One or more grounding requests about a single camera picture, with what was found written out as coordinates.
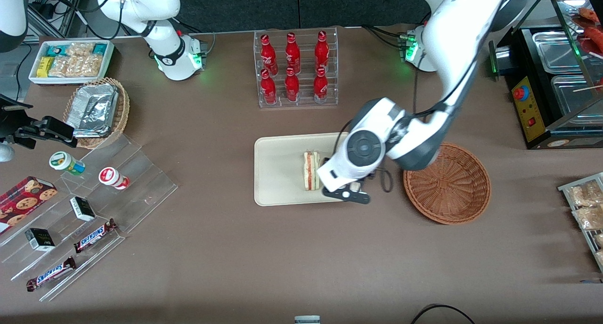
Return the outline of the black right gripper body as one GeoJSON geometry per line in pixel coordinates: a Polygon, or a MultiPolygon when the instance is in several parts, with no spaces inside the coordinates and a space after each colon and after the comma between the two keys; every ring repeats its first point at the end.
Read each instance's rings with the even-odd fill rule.
{"type": "Polygon", "coordinates": [[[17,144],[34,149],[36,139],[42,139],[36,119],[26,113],[32,105],[20,103],[0,95],[0,139],[7,144],[17,144]]]}

